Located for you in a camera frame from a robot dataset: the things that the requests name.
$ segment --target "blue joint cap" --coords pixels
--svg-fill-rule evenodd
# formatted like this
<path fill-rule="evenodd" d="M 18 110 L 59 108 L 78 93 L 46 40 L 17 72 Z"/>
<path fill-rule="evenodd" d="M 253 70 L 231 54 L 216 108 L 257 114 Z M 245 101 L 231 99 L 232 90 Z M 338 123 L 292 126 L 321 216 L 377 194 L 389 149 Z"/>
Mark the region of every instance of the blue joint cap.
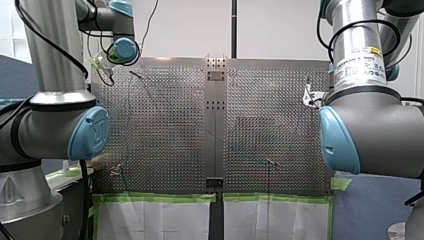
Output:
<path fill-rule="evenodd" d="M 109 8 L 128 17 L 133 17 L 132 5 L 126 0 L 112 0 L 109 2 Z"/>
<path fill-rule="evenodd" d="M 334 72 L 334 64 L 330 63 L 328 64 L 328 73 Z"/>
<path fill-rule="evenodd" d="M 392 69 L 392 74 L 390 74 L 390 76 L 387 77 L 387 81 L 391 82 L 396 80 L 399 77 L 399 72 L 400 72 L 400 66 L 399 64 L 396 64 Z"/>
<path fill-rule="evenodd" d="M 332 107 L 320 109 L 321 148 L 324 161 L 335 171 L 359 174 L 361 163 L 348 129 Z"/>
<path fill-rule="evenodd" d="M 91 159 L 106 145 L 109 135 L 109 115 L 96 106 L 81 117 L 68 143 L 69 160 Z"/>
<path fill-rule="evenodd" d="M 132 61 L 137 57 L 136 43 L 129 38 L 121 37 L 113 43 L 113 51 L 115 56 L 123 61 Z"/>

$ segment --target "screw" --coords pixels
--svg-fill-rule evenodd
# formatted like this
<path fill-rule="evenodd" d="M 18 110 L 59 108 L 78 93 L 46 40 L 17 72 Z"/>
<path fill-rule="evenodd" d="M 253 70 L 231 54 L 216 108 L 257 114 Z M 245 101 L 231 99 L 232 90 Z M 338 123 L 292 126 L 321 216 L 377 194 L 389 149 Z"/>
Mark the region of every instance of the screw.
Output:
<path fill-rule="evenodd" d="M 62 226 L 68 225 L 70 221 L 71 220 L 69 218 L 69 215 L 63 215 L 63 217 L 62 217 Z"/>

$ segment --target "perforated metal panel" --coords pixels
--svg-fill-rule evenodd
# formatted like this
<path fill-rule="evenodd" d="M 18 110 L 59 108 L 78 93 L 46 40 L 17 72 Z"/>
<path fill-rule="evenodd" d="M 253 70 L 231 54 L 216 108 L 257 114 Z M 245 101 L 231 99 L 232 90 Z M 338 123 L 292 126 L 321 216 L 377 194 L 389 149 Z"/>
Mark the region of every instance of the perforated metal panel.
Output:
<path fill-rule="evenodd" d="M 229 60 L 226 192 L 328 194 L 317 110 L 302 103 L 306 77 L 313 91 L 327 89 L 327 67 L 314 61 Z"/>
<path fill-rule="evenodd" d="M 95 192 L 204 192 L 204 59 L 142 62 L 93 84 L 111 117 Z"/>
<path fill-rule="evenodd" d="M 95 192 L 203 193 L 223 177 L 225 192 L 328 194 L 317 111 L 302 103 L 306 77 L 326 90 L 328 64 L 227 60 L 214 81 L 210 63 L 145 58 L 114 69 L 113 87 L 97 78 L 111 134 Z"/>

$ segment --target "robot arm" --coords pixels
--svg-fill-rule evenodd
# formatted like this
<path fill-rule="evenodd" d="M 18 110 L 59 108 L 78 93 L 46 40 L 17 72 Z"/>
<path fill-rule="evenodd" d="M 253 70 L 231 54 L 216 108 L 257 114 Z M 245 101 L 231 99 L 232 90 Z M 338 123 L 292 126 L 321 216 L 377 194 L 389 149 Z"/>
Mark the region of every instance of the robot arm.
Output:
<path fill-rule="evenodd" d="M 386 20 L 401 33 L 376 23 L 384 6 Z M 320 110 L 322 152 L 327 165 L 337 171 L 406 178 L 422 178 L 424 161 L 424 109 L 402 106 L 399 93 L 387 86 L 386 67 L 393 64 L 405 45 L 424 1 L 332 0 L 324 9 L 333 32 L 334 92 Z"/>
<path fill-rule="evenodd" d="M 59 240 L 62 197 L 51 193 L 40 159 L 90 159 L 109 131 L 107 111 L 86 89 L 78 30 L 112 31 L 109 57 L 132 62 L 139 56 L 132 8 L 122 0 L 99 9 L 84 0 L 15 0 L 15 6 L 26 20 L 39 91 L 0 110 L 0 225 L 16 239 Z"/>

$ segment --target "cable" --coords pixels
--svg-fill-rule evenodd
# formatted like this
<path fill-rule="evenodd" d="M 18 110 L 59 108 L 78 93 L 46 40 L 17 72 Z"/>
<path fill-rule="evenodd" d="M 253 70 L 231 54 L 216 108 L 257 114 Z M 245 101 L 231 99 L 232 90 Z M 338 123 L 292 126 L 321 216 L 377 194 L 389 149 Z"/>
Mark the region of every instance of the cable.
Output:
<path fill-rule="evenodd" d="M 320 7 L 319 7 L 319 13 L 318 13 L 318 20 L 317 20 L 317 37 L 319 42 L 321 43 L 321 45 L 323 47 L 325 47 L 325 49 L 331 49 L 322 39 L 321 37 L 321 14 L 322 14 L 322 9 L 324 8 L 325 5 L 325 1 L 321 1 Z"/>
<path fill-rule="evenodd" d="M 424 106 L 424 99 L 422 98 L 415 98 L 415 97 L 401 97 L 401 101 L 407 101 L 407 102 L 417 102 L 421 103 Z"/>
<path fill-rule="evenodd" d="M 107 38 L 113 38 L 113 36 L 112 35 L 103 35 L 103 34 L 100 34 L 100 35 L 98 35 L 98 34 L 92 34 L 91 33 L 91 31 L 84 31 L 84 30 L 82 30 L 81 28 L 79 29 L 80 30 L 80 32 L 82 32 L 82 33 L 84 33 L 84 34 L 87 34 L 88 36 L 90 36 L 90 37 L 107 37 Z"/>
<path fill-rule="evenodd" d="M 334 41 L 337 39 L 337 37 L 340 35 L 340 34 L 342 34 L 344 31 L 346 31 L 347 29 L 349 29 L 349 28 L 351 28 L 351 27 L 354 27 L 355 25 L 358 25 L 358 24 L 362 24 L 362 23 L 380 23 L 380 24 L 384 24 L 384 25 L 386 25 L 386 26 L 388 26 L 388 27 L 390 27 L 393 31 L 394 31 L 394 33 L 396 34 L 396 43 L 395 43 L 395 45 L 393 46 L 393 48 L 390 50 L 390 51 L 388 51 L 388 52 L 386 52 L 386 53 L 384 53 L 383 54 L 383 57 L 384 56 L 387 56 L 387 55 L 389 55 L 389 54 L 391 54 L 391 53 L 393 53 L 398 47 L 399 47 L 399 44 L 400 44 L 400 38 L 401 38 L 401 36 L 400 36 L 400 32 L 399 32 L 399 30 L 397 29 L 397 27 L 395 26 L 395 25 L 393 25 L 392 23 L 390 23 L 390 22 L 387 22 L 387 21 L 385 21 L 385 20 L 381 20 L 381 19 L 370 19 L 370 20 L 361 20 L 361 21 L 356 21 L 356 22 L 352 22 L 352 23 L 349 23 L 349 24 L 347 24 L 347 25 L 345 25 L 344 27 L 342 27 L 342 28 L 340 28 L 334 35 L 333 35 L 333 37 L 331 38 L 331 40 L 330 40 L 330 43 L 328 44 L 328 46 L 329 46 L 329 48 L 328 48 L 328 57 L 330 58 L 330 61 L 332 62 L 332 63 L 334 63 L 334 59 L 333 59 L 333 55 L 332 55 L 332 53 L 331 53 L 331 46 L 333 46 L 333 43 L 334 43 Z"/>
<path fill-rule="evenodd" d="M 156 9 L 158 8 L 158 5 L 159 5 L 159 0 L 156 0 L 155 6 L 153 8 L 153 11 L 150 14 L 149 20 L 147 21 L 146 32 L 144 33 L 143 40 L 141 40 L 140 55 L 143 53 L 144 41 L 146 40 L 147 34 L 149 33 L 150 23 L 152 21 L 153 15 L 155 15 L 155 13 L 156 13 Z"/>
<path fill-rule="evenodd" d="M 110 83 L 106 82 L 104 80 L 104 78 L 102 77 L 102 74 L 100 74 L 99 69 L 96 69 L 97 74 L 99 75 L 100 80 L 103 82 L 104 85 L 108 86 L 108 87 L 113 87 L 115 85 L 115 80 L 113 79 L 112 76 L 109 76 L 109 81 Z"/>
<path fill-rule="evenodd" d="M 6 238 L 6 240 L 15 240 L 12 234 L 10 234 L 10 232 L 6 229 L 6 227 L 1 222 L 0 222 L 0 231 L 3 234 L 3 236 Z"/>
<path fill-rule="evenodd" d="M 87 170 L 87 163 L 85 160 L 79 160 L 80 166 L 81 166 L 81 175 L 82 175 L 82 182 L 83 182 L 83 212 L 82 212 L 82 224 L 80 229 L 80 240 L 85 240 L 85 235 L 87 234 L 87 226 L 88 226 L 88 211 L 89 211 L 89 204 L 90 204 L 90 186 L 88 185 L 88 170 Z"/>
<path fill-rule="evenodd" d="M 54 49 L 56 49 L 57 51 L 59 51 L 61 54 L 63 54 L 66 58 L 68 58 L 76 67 L 78 67 L 84 73 L 84 77 L 85 78 L 88 77 L 88 71 L 87 71 L 87 69 L 84 67 L 84 65 L 82 63 L 80 63 L 70 53 L 68 53 L 67 51 L 65 51 L 63 48 L 61 48 L 60 46 L 58 46 L 56 43 L 52 42 L 50 39 L 48 39 L 46 36 L 44 36 L 44 34 L 42 34 L 41 32 L 39 32 L 38 30 L 36 30 L 34 28 L 34 26 L 24 16 L 23 8 L 22 8 L 19 0 L 15 0 L 15 8 L 16 8 L 16 11 L 18 12 L 19 17 L 24 22 L 25 26 L 27 26 L 34 34 L 36 34 L 38 37 L 40 37 L 42 40 L 44 40 L 51 47 L 53 47 Z"/>
<path fill-rule="evenodd" d="M 138 44 L 136 44 L 138 54 L 137 54 L 137 57 L 135 58 L 135 60 L 133 60 L 131 62 L 127 62 L 127 63 L 118 63 L 118 62 L 113 61 L 109 56 L 109 51 L 112 49 L 112 45 L 110 45 L 109 48 L 106 50 L 106 57 L 107 57 L 109 62 L 116 64 L 116 65 L 122 65 L 122 66 L 129 67 L 129 66 L 134 65 L 140 59 L 141 54 L 143 53 L 144 42 L 146 41 L 147 35 L 149 34 L 150 25 L 151 25 L 153 16 L 155 15 L 156 10 L 158 8 L 158 5 L 159 5 L 159 0 L 156 0 L 155 6 L 153 7 L 153 10 L 152 10 L 152 13 L 150 13 L 149 19 L 147 20 L 146 32 L 144 33 L 143 39 L 141 40 L 141 47 L 139 47 Z"/>
<path fill-rule="evenodd" d="M 408 56 L 409 52 L 411 51 L 411 48 L 412 48 L 412 34 L 409 35 L 409 46 L 408 46 L 408 49 L 406 50 L 405 54 L 403 54 L 403 56 L 397 62 L 393 63 L 389 67 L 386 67 L 386 69 L 390 69 L 390 68 L 398 65 L 399 63 L 401 63 L 406 58 L 406 56 Z"/>
<path fill-rule="evenodd" d="M 90 35 L 87 35 L 87 51 L 88 51 L 88 55 L 90 56 L 90 58 L 91 57 L 93 57 L 93 55 L 91 54 L 91 49 L 90 49 Z M 108 83 L 108 82 L 106 82 L 105 80 L 104 80 L 104 78 L 102 77 L 102 74 L 100 74 L 100 71 L 99 71 L 99 69 L 96 69 L 96 72 L 97 72 L 97 74 L 99 75 L 99 78 L 100 78 L 100 80 L 106 85 L 106 86 L 109 86 L 109 87 L 112 87 L 112 86 L 114 86 L 115 85 L 115 80 L 113 79 L 113 77 L 112 76 L 109 76 L 109 80 L 110 80 L 110 83 Z"/>
<path fill-rule="evenodd" d="M 0 129 L 2 129 L 4 126 L 6 126 L 6 124 L 7 123 L 9 123 L 10 122 L 10 120 L 12 120 L 18 113 L 19 113 L 19 111 L 21 111 L 21 109 L 23 108 L 23 107 L 25 107 L 25 106 L 27 106 L 28 105 L 28 103 L 29 103 L 29 100 L 31 100 L 31 98 L 32 97 L 29 97 L 28 99 L 26 99 L 25 101 L 22 101 L 22 102 L 18 102 L 18 103 L 16 103 L 16 104 L 13 104 L 11 107 L 9 107 L 9 108 L 7 108 L 6 110 L 12 110 L 13 108 L 15 108 L 16 107 L 16 109 L 15 109 L 15 111 L 13 111 L 13 113 L 12 114 L 10 114 L 5 120 L 3 120 L 3 122 L 1 122 L 0 123 Z"/>

